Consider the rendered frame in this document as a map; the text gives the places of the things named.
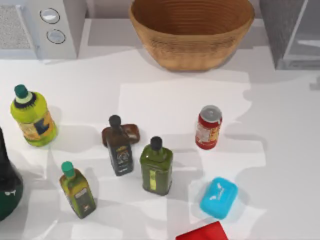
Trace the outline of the red and white can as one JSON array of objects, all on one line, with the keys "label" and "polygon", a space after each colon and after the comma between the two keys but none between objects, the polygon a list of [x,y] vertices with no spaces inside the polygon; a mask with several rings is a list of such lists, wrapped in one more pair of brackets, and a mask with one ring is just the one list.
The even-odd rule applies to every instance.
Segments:
[{"label": "red and white can", "polygon": [[203,150],[213,149],[220,133],[223,116],[215,105],[206,105],[199,112],[195,131],[195,143]]}]

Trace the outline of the dark brown square bottle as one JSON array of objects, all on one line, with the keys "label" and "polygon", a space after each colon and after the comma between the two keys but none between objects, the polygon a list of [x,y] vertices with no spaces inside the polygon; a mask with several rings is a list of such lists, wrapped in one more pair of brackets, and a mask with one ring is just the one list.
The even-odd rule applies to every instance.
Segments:
[{"label": "dark brown square bottle", "polygon": [[131,173],[134,169],[132,148],[129,137],[122,128],[121,118],[114,114],[108,121],[110,127],[105,140],[115,175],[120,177]]}]

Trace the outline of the olive green square bottle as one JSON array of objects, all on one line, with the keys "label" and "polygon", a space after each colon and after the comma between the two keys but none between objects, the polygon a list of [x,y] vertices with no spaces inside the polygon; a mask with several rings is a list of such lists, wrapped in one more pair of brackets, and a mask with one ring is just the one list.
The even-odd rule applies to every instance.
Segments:
[{"label": "olive green square bottle", "polygon": [[140,156],[142,187],[160,196],[169,193],[172,185],[173,152],[163,146],[159,136],[150,139]]}]

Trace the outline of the woven brown basket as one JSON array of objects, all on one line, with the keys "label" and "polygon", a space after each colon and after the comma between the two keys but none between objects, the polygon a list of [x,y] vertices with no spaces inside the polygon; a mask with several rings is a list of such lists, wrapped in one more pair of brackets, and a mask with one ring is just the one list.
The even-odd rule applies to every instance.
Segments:
[{"label": "woven brown basket", "polygon": [[171,71],[220,66],[255,18],[249,0],[133,0],[128,13],[143,47]]}]

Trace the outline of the light blue box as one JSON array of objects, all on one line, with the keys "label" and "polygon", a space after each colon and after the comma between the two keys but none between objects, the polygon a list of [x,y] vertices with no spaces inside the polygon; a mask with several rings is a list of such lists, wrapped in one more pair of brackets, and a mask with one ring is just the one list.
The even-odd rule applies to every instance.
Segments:
[{"label": "light blue box", "polygon": [[223,220],[230,212],[237,195],[238,187],[235,183],[216,177],[207,186],[199,207],[213,218]]}]

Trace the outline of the green capped oil bottle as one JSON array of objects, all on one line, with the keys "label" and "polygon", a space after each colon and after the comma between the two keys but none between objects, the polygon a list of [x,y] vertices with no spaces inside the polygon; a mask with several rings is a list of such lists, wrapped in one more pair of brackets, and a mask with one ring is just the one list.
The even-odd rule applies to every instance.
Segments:
[{"label": "green capped oil bottle", "polygon": [[97,208],[89,183],[70,161],[64,161],[61,170],[59,183],[64,195],[77,217],[84,219]]}]

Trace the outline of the red flat object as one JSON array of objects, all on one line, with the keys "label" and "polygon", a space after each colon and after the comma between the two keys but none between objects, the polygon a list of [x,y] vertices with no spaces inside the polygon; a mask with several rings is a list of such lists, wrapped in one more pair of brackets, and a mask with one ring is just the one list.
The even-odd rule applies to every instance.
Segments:
[{"label": "red flat object", "polygon": [[175,240],[229,240],[219,221],[188,231],[175,237]]}]

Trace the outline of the lime green bottle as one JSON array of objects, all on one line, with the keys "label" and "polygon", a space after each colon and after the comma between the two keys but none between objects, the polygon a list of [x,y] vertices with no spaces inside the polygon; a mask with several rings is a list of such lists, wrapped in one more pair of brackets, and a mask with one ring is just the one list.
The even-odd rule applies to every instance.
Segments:
[{"label": "lime green bottle", "polygon": [[34,147],[43,147],[52,142],[58,130],[45,97],[39,92],[28,90],[23,84],[16,85],[14,93],[10,113],[24,139]]}]

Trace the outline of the round microwave knob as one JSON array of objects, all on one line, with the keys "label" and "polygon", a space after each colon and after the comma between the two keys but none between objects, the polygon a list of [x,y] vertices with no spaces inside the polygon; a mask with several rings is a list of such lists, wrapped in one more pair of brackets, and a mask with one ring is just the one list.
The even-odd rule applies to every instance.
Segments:
[{"label": "round microwave knob", "polygon": [[53,44],[62,44],[66,41],[65,34],[58,29],[51,29],[46,33],[47,40]]},{"label": "round microwave knob", "polygon": [[47,24],[56,24],[60,20],[60,14],[53,8],[43,9],[39,13],[40,18]]}]

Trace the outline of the pale microwave oven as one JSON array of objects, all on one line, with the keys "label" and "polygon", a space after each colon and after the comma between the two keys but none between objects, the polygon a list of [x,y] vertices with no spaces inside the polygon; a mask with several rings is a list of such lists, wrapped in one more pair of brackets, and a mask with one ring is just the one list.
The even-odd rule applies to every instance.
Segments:
[{"label": "pale microwave oven", "polygon": [[[56,24],[41,19],[40,11],[48,8],[58,11]],[[87,10],[86,0],[0,0],[0,60],[77,59]],[[65,34],[64,43],[48,41],[52,29]]]}]

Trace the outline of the grey cabinet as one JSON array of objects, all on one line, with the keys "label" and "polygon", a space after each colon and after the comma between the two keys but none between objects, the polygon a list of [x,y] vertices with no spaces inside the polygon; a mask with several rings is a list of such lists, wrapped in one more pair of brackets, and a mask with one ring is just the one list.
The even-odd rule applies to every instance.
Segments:
[{"label": "grey cabinet", "polygon": [[320,71],[320,0],[259,0],[274,67]]}]

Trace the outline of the dark green round bottle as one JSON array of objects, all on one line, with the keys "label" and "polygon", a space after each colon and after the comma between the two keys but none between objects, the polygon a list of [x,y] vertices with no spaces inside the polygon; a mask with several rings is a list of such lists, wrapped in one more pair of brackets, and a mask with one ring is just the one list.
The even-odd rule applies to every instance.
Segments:
[{"label": "dark green round bottle", "polygon": [[8,157],[3,130],[0,127],[0,222],[17,208],[23,191],[22,176]]}]

